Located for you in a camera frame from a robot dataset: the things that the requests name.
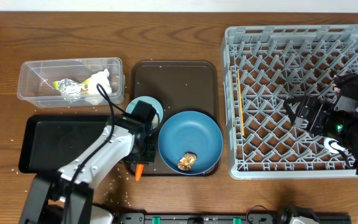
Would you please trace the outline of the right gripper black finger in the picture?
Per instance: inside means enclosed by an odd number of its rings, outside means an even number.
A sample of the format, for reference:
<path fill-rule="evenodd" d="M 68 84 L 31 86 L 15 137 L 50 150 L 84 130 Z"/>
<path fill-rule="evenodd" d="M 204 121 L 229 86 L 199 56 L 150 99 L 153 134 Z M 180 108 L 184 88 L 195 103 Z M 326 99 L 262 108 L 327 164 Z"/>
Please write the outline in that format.
<path fill-rule="evenodd" d="M 300 105 L 296 107 L 296 111 L 293 111 L 290 105 L 285 105 L 284 108 L 293 126 L 301 126 L 303 124 L 305 119 L 301 117 L 302 107 Z"/>
<path fill-rule="evenodd" d="M 297 96 L 293 98 L 288 98 L 284 101 L 284 107 L 290 107 L 291 105 L 295 105 L 299 103 L 301 106 L 310 106 L 313 104 L 313 100 L 309 96 Z"/>

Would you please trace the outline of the orange carrot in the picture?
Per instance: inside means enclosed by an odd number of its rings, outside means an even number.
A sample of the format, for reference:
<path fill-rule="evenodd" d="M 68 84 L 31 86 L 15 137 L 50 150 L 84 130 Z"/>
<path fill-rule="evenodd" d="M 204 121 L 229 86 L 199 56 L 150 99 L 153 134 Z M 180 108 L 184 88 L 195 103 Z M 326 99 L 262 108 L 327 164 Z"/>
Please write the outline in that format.
<path fill-rule="evenodd" d="M 144 164 L 141 164 L 141 163 L 138 163 L 136 164 L 136 168 L 135 168 L 135 180 L 138 182 L 141 177 L 142 177 L 142 174 L 144 172 L 144 167 L 145 165 Z"/>

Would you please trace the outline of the light blue rice bowl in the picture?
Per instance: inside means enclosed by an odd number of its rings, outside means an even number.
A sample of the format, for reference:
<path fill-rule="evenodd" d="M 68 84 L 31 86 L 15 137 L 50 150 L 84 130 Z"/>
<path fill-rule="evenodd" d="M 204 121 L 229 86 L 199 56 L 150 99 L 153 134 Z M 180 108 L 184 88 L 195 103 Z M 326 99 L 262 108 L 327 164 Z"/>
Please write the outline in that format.
<path fill-rule="evenodd" d="M 145 103 L 148 103 L 150 105 L 153 106 L 153 108 L 156 110 L 156 115 L 153 118 L 152 121 L 152 130 L 154 130 L 161 122 L 162 122 L 162 118 L 163 118 L 163 107 L 160 104 L 160 102 L 158 100 L 156 100 L 155 98 L 152 98 L 151 96 L 140 96 L 137 97 L 135 99 L 133 99 L 127 106 L 126 108 L 126 112 L 127 113 L 132 113 L 136 104 L 139 101 L 143 101 Z"/>

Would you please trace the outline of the light blue cup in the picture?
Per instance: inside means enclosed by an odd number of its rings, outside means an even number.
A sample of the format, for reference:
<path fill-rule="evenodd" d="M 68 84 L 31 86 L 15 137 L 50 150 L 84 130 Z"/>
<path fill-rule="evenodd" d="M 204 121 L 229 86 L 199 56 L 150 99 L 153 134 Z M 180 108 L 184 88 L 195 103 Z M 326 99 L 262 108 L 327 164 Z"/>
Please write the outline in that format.
<path fill-rule="evenodd" d="M 324 148 L 327 149 L 332 154 L 339 154 L 340 152 L 345 152 L 346 149 L 339 145 L 339 142 L 333 138 L 323 138 Z"/>

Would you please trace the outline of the dark blue plate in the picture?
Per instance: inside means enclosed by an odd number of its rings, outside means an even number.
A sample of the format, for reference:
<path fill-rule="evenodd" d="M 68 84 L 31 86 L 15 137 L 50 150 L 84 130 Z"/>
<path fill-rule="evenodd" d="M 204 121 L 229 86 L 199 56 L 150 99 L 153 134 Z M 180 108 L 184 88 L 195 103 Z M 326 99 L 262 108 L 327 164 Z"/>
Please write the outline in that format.
<path fill-rule="evenodd" d="M 171 116 L 158 135 L 158 152 L 164 163 L 182 175 L 201 175 L 218 164 L 223 153 L 223 135 L 215 120 L 198 111 Z M 180 170 L 178 162 L 186 153 L 196 156 L 190 170 Z"/>

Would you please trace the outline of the white tissue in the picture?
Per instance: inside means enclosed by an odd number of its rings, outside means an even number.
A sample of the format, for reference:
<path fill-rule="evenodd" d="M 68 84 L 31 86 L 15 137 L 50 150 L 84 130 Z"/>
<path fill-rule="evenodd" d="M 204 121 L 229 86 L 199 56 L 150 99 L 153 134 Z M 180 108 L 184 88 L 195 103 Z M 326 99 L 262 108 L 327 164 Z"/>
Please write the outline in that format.
<path fill-rule="evenodd" d="M 90 76 L 92 80 L 95 80 L 96 83 L 100 84 L 106 91 L 107 94 L 112 93 L 112 88 L 110 86 L 109 78 L 109 71 L 108 69 L 104 69 L 103 71 L 100 71 L 98 73 L 93 74 Z M 92 105 L 98 105 L 100 102 L 103 101 L 102 96 L 99 94 L 99 91 L 97 89 L 97 86 L 95 89 L 93 89 L 92 93 L 89 95 L 85 95 L 85 100 L 88 103 L 91 103 Z"/>

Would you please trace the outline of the yellow snack wrapper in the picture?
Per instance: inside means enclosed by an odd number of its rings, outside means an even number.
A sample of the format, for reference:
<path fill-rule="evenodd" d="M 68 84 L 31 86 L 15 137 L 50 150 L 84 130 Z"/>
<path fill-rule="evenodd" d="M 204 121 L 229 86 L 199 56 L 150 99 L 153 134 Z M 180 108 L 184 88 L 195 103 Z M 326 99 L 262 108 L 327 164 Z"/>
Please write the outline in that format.
<path fill-rule="evenodd" d="M 80 95 L 89 95 L 92 93 L 93 89 L 96 88 L 97 84 L 95 80 L 92 80 L 91 78 L 86 79 L 82 83 L 79 83 L 81 86 L 81 93 Z"/>

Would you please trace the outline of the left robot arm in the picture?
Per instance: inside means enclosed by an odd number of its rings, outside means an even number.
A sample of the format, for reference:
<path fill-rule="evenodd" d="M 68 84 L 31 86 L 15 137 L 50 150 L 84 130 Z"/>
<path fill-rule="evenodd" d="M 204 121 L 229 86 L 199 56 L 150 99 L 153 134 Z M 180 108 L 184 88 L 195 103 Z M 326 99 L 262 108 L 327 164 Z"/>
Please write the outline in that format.
<path fill-rule="evenodd" d="M 114 116 L 94 143 L 57 170 L 31 168 L 32 148 L 23 145 L 19 170 L 35 177 L 20 223 L 112 223 L 112 212 L 92 204 L 94 190 L 120 160 L 146 149 L 159 123 L 158 113 Z"/>

